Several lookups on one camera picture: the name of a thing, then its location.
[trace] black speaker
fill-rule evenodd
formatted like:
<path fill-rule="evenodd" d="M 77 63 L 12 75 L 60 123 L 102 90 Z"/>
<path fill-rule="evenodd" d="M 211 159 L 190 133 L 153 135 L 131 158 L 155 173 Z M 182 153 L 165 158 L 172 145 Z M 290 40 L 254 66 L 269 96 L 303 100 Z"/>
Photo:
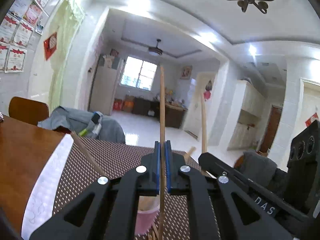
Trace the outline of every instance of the black speaker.
<path fill-rule="evenodd" d="M 320 195 L 320 122 L 293 138 L 288 160 L 284 200 L 309 217 L 318 215 Z"/>

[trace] window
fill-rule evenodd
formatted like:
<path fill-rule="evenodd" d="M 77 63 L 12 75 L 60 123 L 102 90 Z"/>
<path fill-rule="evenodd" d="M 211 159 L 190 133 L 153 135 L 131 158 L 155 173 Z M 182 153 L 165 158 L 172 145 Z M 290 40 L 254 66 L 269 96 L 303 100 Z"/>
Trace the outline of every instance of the window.
<path fill-rule="evenodd" d="M 124 66 L 121 84 L 150 91 L 156 70 L 156 64 L 128 57 Z"/>

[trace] ceiling fan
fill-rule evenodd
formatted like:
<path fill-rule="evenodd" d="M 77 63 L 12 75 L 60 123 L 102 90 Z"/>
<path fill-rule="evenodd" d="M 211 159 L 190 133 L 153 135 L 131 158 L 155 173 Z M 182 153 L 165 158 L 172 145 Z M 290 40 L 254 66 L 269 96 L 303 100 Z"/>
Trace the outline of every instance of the ceiling fan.
<path fill-rule="evenodd" d="M 158 43 L 161 42 L 161 39 L 157 39 L 157 45 L 155 47 L 149 47 L 148 52 L 153 56 L 162 56 L 162 49 L 158 48 Z"/>

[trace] yellow curtain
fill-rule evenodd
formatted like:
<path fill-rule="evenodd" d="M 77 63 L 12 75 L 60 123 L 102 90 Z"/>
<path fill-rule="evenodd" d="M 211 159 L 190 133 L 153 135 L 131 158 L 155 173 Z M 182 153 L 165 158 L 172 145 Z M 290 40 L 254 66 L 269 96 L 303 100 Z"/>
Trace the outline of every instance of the yellow curtain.
<path fill-rule="evenodd" d="M 83 9 L 75 0 L 63 0 L 50 23 L 50 33 L 53 34 L 57 32 L 57 50 L 50 58 L 51 68 L 53 70 L 49 91 L 50 113 L 60 105 L 63 74 L 68 51 L 84 16 L 85 13 Z"/>

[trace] metal screw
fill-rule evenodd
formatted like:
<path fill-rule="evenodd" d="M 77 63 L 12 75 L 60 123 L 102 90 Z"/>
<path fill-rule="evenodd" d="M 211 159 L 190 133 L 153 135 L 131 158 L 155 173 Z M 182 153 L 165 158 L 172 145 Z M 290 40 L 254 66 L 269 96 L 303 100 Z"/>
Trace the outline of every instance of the metal screw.
<path fill-rule="evenodd" d="M 182 165 L 180 167 L 180 171 L 182 172 L 189 172 L 191 170 L 191 168 L 188 165 Z"/>
<path fill-rule="evenodd" d="M 107 184 L 108 181 L 109 181 L 109 180 L 108 180 L 107 177 L 100 177 L 100 178 L 98 179 L 98 183 L 101 184 L 101 185 Z"/>
<path fill-rule="evenodd" d="M 220 176 L 218 178 L 218 181 L 221 182 L 222 184 L 226 184 L 229 182 L 229 178 L 227 176 Z"/>
<path fill-rule="evenodd" d="M 136 167 L 136 172 L 138 173 L 144 173 L 147 171 L 147 168 L 143 165 Z"/>

